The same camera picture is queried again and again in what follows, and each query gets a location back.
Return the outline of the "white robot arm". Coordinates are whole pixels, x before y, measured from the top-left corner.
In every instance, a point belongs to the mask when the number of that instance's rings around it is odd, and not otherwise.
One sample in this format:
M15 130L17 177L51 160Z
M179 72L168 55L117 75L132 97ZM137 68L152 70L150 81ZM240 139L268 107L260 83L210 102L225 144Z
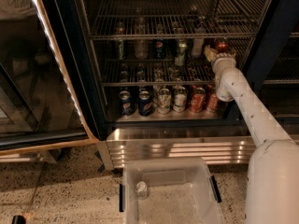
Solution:
M299 224L299 146L251 89L235 56L205 46L216 95L235 101L256 146L249 159L245 224Z

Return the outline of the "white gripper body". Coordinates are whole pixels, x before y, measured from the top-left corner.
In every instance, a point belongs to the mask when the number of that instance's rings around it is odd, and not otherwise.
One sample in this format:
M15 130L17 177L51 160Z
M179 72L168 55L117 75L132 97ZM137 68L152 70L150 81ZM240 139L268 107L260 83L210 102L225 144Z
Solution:
M216 76L219 76L226 68L235 68L235 57L229 53L218 53L211 63L212 70Z

